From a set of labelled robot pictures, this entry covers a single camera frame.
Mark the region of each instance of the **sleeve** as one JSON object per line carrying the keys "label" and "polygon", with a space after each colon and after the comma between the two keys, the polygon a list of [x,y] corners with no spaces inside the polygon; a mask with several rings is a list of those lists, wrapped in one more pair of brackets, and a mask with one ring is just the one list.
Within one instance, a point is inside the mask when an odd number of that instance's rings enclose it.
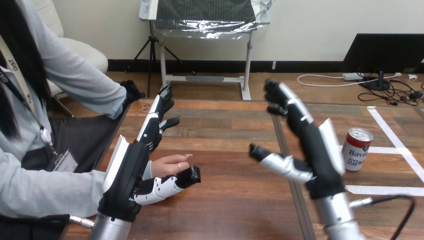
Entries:
{"label": "sleeve", "polygon": [[0,215],[38,218],[71,214],[97,214],[105,173],[25,170],[10,153],[0,149]]}
{"label": "sleeve", "polygon": [[38,46],[47,77],[65,93],[94,112],[115,119],[127,91],[64,45],[42,22],[32,2],[21,6]]}
{"label": "sleeve", "polygon": [[152,161],[148,161],[146,165],[146,169],[144,170],[142,180],[147,180],[153,178],[152,176]]}

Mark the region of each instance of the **monitor stand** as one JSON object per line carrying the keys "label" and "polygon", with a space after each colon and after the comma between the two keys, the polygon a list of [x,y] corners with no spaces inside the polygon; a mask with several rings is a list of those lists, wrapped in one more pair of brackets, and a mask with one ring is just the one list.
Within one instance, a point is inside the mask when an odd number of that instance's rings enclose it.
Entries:
{"label": "monitor stand", "polygon": [[[370,76],[364,76],[363,77],[363,81],[370,81],[370,80],[374,80],[377,79],[376,77]],[[377,81],[372,81],[372,82],[364,82],[364,83],[360,83],[359,85],[361,85],[362,87],[369,89],[369,90],[375,90],[375,91],[384,91],[390,88],[390,84],[389,81],[384,79],[384,72],[380,71],[378,74],[378,80]]]}

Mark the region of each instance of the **white stand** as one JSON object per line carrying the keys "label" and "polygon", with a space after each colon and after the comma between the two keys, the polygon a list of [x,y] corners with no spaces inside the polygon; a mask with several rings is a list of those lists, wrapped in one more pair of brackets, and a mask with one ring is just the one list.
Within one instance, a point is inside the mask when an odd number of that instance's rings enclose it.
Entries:
{"label": "white stand", "polygon": [[159,43],[160,48],[160,72],[162,75],[162,87],[171,82],[221,82],[221,83],[240,83],[241,97],[243,100],[251,100],[249,91],[249,73],[251,69],[251,50],[252,50],[252,32],[249,33],[249,41],[247,42],[246,67],[244,76],[240,77],[223,77],[223,76],[173,76],[167,75],[167,67],[165,64],[165,44],[162,39]]}

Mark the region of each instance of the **robotic hand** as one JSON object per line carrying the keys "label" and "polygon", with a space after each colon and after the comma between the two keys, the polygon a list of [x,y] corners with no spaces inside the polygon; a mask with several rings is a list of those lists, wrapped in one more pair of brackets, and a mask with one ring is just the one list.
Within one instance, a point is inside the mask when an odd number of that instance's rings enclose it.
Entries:
{"label": "robotic hand", "polygon": [[168,85],[156,96],[136,140],[128,143],[119,136],[107,167],[103,197],[90,240],[127,239],[142,205],[159,202],[200,183],[200,170],[196,166],[176,175],[142,180],[150,153],[159,145],[162,133],[180,122],[177,117],[161,122],[173,105],[172,89]]}
{"label": "robotic hand", "polygon": [[364,239],[345,193],[345,167],[331,121],[316,127],[305,105],[284,83],[270,78],[265,90],[266,99],[278,104],[268,107],[268,112],[287,118],[288,126],[299,137],[305,161],[254,144],[250,145],[250,156],[278,174],[306,184],[329,239]]}
{"label": "robotic hand", "polygon": [[167,85],[154,99],[136,139],[137,142],[147,145],[150,153],[158,147],[162,140],[162,133],[180,123],[178,117],[162,121],[164,114],[173,106],[172,88],[171,85]]}

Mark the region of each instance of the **white cable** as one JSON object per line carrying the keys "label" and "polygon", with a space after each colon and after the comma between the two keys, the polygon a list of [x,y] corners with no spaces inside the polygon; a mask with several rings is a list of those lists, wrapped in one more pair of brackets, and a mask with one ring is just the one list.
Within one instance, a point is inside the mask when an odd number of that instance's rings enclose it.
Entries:
{"label": "white cable", "polygon": [[[297,82],[302,84],[302,85],[310,86],[310,87],[346,87],[346,86],[352,86],[352,85],[356,85],[356,84],[370,83],[370,82],[374,82],[374,81],[378,80],[378,78],[377,78],[377,79],[373,79],[373,80],[370,80],[370,81],[360,81],[360,82],[354,82],[354,83],[342,84],[342,85],[315,85],[315,84],[308,84],[308,83],[303,83],[303,82],[299,81],[300,78],[307,77],[307,76],[322,77],[322,78],[328,78],[328,79],[342,79],[343,78],[342,76],[324,76],[324,75],[315,75],[315,74],[305,74],[305,75],[299,76],[297,78]],[[396,73],[393,76],[386,76],[384,78],[389,79],[389,78],[395,78],[395,77],[399,77],[399,76],[400,76],[400,73],[399,74]]]}

